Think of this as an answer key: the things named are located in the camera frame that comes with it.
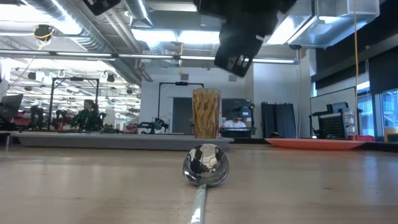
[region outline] man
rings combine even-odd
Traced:
[[[241,120],[242,118],[234,118],[233,120],[225,121],[220,128],[230,128],[229,131],[242,131],[246,125]]]

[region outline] yellow cable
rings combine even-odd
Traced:
[[[50,37],[50,36],[54,33],[54,31],[55,31],[55,29],[52,29],[51,33],[49,33],[49,34],[47,34],[47,35],[44,35],[44,36],[42,36],[42,37],[36,36],[36,35],[34,35],[34,36],[35,36],[36,38],[38,38],[38,39],[46,38],[46,40],[47,40],[47,37]]]
[[[354,107],[354,141],[356,140],[356,135],[358,133],[357,123],[358,123],[358,76],[359,76],[359,62],[358,62],[358,35],[356,30],[356,7],[357,0],[354,0],[354,44],[355,44],[355,107]]]
[[[300,104],[300,97],[301,97],[301,78],[302,78],[302,72],[301,72],[301,59],[302,59],[302,49],[300,49],[300,82],[299,82],[299,86],[298,86],[298,103],[297,103],[297,107],[298,107],[298,135],[297,137],[300,138],[300,133],[301,133],[301,109],[299,108],[299,104]]]

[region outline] spoon bowl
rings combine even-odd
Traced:
[[[184,177],[198,186],[189,223],[203,224],[205,221],[206,187],[216,186],[225,180],[229,162],[224,151],[213,144],[201,144],[193,148],[184,159]]]
[[[184,159],[184,177],[194,185],[215,186],[228,175],[229,162],[224,151],[214,144],[193,148]]]

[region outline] glass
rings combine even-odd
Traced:
[[[361,135],[374,136],[372,96],[370,94],[359,95],[358,108],[362,110],[362,113],[359,114]]]
[[[398,128],[397,90],[382,93],[381,102],[384,127]]]

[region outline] cable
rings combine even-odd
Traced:
[[[38,38],[38,39],[44,39],[44,38],[45,38],[45,40],[47,40],[47,38],[50,37],[50,36],[54,33],[55,29],[52,29],[51,32],[50,32],[49,34],[44,35],[44,36],[36,36],[36,35],[35,35],[35,31],[36,31],[36,29],[33,30],[33,35],[34,35],[36,38]]]
[[[299,104],[300,104],[300,97],[301,97],[301,87],[302,87],[302,82],[301,82],[301,79],[302,79],[302,66],[301,66],[301,64],[302,64],[302,62],[301,62],[301,59],[302,59],[302,49],[300,49],[300,66],[299,66],[299,69],[300,69],[300,81],[299,81],[299,86],[298,86],[298,103],[297,103],[297,108],[298,108],[298,138],[300,138],[300,133],[301,133],[301,109],[299,108]]]
[[[42,50],[44,46],[45,46],[45,45],[41,45],[37,50]],[[36,58],[36,55],[33,56],[32,60],[31,60],[31,61],[29,62],[29,64],[26,66],[25,70],[17,77],[17,79],[16,79],[11,85],[8,85],[8,87],[7,87],[4,91],[2,91],[2,92],[0,93],[0,95],[2,95],[3,93],[7,92],[11,87],[13,87],[13,86],[21,79],[21,77],[22,77],[22,76],[25,74],[25,72],[29,69],[30,65],[32,65],[32,62],[35,60],[35,58]]]
[[[355,108],[354,108],[354,141],[358,134],[357,123],[358,123],[358,76],[359,76],[359,62],[358,62],[358,34],[356,27],[356,10],[358,0],[354,0],[354,45],[355,45]]]

